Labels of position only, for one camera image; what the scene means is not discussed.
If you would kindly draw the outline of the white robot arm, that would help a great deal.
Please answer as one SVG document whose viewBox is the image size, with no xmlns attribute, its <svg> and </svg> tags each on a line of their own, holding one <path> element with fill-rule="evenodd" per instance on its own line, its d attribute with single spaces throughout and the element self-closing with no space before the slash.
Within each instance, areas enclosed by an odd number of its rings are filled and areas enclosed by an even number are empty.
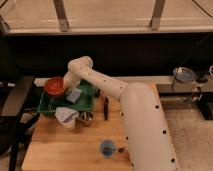
<svg viewBox="0 0 213 171">
<path fill-rule="evenodd" d="M 178 161 L 159 96 L 146 83 L 127 83 L 92 69 L 83 56 L 68 63 L 65 87 L 84 79 L 120 102 L 133 171 L 177 171 Z"/>
</svg>

